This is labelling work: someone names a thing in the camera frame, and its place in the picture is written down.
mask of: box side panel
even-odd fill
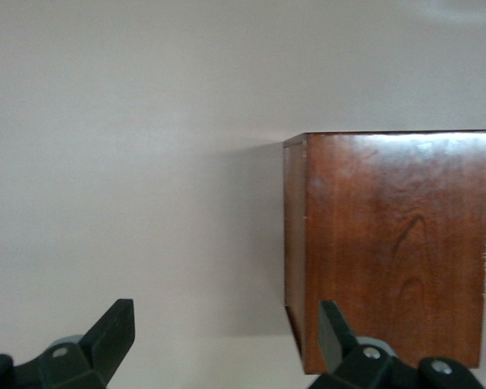
[[[333,299],[357,335],[387,341],[408,363],[442,355],[477,366],[486,131],[310,139],[306,317]],[[322,357],[306,367],[323,371]]]
[[[301,355],[305,330],[305,145],[286,143],[284,174],[284,304]]]

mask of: brown wooden block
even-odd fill
[[[412,365],[480,362],[486,130],[309,133],[284,143],[285,305],[307,374],[320,300]]]

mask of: white wall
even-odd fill
[[[110,388],[304,388],[280,142],[462,128],[486,2],[0,0],[0,352],[132,297]]]

